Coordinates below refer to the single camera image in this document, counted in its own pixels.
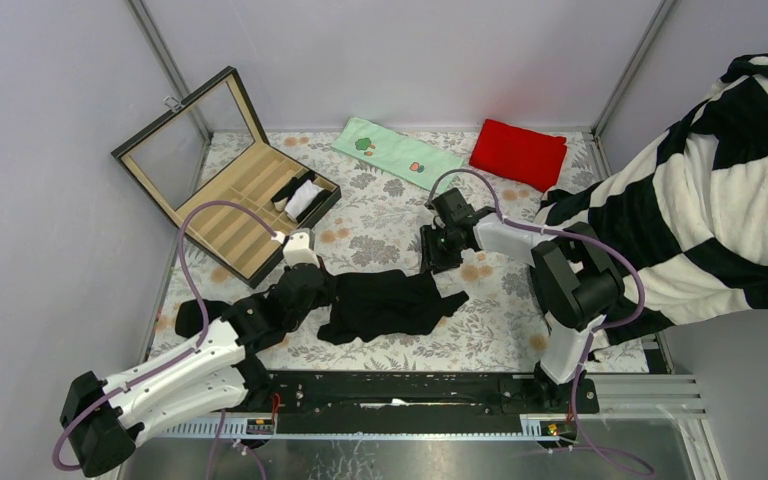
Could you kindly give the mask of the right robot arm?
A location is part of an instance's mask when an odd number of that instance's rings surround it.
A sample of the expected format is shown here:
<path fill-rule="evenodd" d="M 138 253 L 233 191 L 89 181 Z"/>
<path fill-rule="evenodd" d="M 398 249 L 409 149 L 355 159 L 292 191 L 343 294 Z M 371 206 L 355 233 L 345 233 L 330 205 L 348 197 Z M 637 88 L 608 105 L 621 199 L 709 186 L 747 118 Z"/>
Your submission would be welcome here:
<path fill-rule="evenodd" d="M 584 223 L 567 230 L 518 224 L 493 207 L 475 209 L 456 188 L 426 207 L 434 218 L 420 229 L 421 272 L 456 269 L 466 250 L 500 253 L 529 266 L 550 336 L 523 396 L 543 410 L 561 410 L 573 398 L 588 336 L 624 294 L 612 257 Z"/>

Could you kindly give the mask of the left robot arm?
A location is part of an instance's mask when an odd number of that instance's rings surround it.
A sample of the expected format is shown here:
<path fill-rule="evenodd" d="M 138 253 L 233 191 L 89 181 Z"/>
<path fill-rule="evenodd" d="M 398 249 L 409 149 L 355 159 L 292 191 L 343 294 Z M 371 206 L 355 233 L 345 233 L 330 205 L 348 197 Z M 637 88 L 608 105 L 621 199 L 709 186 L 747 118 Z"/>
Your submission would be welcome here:
<path fill-rule="evenodd" d="M 52 460 L 92 478 L 124 463 L 170 427 L 215 410 L 256 411 L 271 378 L 257 355 L 280 343 L 331 300 L 333 278 L 321 266 L 288 267 L 266 291 L 232 304 L 191 302 L 200 332 L 166 353 L 106 378 L 87 371 L 71 381 Z"/>

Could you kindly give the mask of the black wooden compartment box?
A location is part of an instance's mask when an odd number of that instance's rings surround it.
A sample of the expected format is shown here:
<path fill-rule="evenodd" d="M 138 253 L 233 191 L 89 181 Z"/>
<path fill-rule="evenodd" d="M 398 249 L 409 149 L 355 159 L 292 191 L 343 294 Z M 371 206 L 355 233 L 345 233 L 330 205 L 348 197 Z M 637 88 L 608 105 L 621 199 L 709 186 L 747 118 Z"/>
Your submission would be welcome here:
<path fill-rule="evenodd" d="M 309 167 L 271 145 L 236 68 L 227 66 L 111 153 L 175 226 L 202 210 L 188 240 L 250 287 L 279 264 L 271 230 L 311 228 L 340 187 L 318 172 L 319 199 L 297 216 L 278 211 L 279 190 Z"/>

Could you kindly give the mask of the black underwear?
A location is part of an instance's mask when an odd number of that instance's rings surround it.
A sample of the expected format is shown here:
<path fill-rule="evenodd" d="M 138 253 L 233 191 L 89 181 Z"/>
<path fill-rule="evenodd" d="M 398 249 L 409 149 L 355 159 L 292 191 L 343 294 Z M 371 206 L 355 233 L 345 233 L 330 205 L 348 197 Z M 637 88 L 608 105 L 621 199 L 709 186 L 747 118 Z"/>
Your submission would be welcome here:
<path fill-rule="evenodd" d="M 469 300 L 464 291 L 443 296 L 430 272 L 344 273 L 330 277 L 328 288 L 329 321 L 317 338 L 334 345 L 390 334 L 428 335 Z"/>

